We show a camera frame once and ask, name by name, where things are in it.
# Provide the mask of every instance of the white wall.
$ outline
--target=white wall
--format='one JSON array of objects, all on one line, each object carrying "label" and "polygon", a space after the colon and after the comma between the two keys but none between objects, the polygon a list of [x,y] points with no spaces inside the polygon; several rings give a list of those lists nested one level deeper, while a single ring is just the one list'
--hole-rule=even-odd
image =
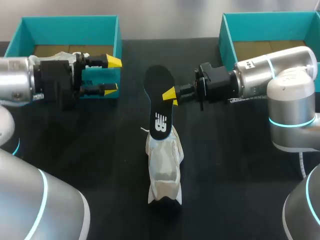
[{"label": "white wall", "polygon": [[119,15],[123,39],[217,37],[222,13],[310,11],[317,0],[0,0],[0,41],[21,16]]}]

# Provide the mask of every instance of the cardboard box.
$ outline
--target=cardboard box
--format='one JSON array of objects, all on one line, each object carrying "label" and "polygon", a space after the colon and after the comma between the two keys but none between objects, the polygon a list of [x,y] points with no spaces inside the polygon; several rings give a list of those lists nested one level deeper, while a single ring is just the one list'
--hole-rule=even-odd
[{"label": "cardboard box", "polygon": [[[229,71],[236,62],[266,54],[270,48],[276,52],[301,45],[313,50],[320,69],[319,42],[320,15],[316,11],[225,13],[222,16],[219,50],[223,65]],[[314,83],[315,91],[320,92],[320,74]]]}]

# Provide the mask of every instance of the black table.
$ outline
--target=black table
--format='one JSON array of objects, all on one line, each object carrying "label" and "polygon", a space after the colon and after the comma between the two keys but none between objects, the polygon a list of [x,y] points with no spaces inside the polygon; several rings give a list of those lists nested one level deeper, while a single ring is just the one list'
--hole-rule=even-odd
[{"label": "black table", "polygon": [[[168,199],[148,205],[144,73],[160,64],[177,84],[192,83],[200,63],[221,66],[218,39],[124,40],[122,62],[118,101],[81,100],[69,112],[41,102],[8,108],[21,141],[17,156],[85,195],[88,239],[286,239],[282,208],[301,180],[299,156],[272,145],[265,99],[203,112],[198,103],[175,107],[185,155],[182,206]],[[307,173],[319,164],[318,153],[304,158]]]}]

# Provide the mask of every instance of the shoe insole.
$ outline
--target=shoe insole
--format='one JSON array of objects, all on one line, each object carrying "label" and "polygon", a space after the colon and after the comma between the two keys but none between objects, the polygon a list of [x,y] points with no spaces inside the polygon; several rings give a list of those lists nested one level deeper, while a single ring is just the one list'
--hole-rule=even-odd
[{"label": "shoe insole", "polygon": [[171,132],[174,100],[163,100],[162,94],[174,85],[174,77],[164,66],[151,66],[145,73],[143,86],[150,100],[149,129],[155,140],[166,139]]}]

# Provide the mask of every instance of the sneaker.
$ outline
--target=sneaker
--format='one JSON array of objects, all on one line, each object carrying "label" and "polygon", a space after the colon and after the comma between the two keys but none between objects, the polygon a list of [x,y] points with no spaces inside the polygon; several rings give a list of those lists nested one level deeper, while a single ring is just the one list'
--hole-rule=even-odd
[{"label": "sneaker", "polygon": [[176,129],[172,126],[170,135],[164,140],[155,140],[149,133],[145,152],[149,156],[151,182],[148,204],[169,197],[181,205],[180,163],[184,159],[184,151]]},{"label": "sneaker", "polygon": [[0,105],[0,146],[5,144],[14,134],[15,121],[11,113]]}]

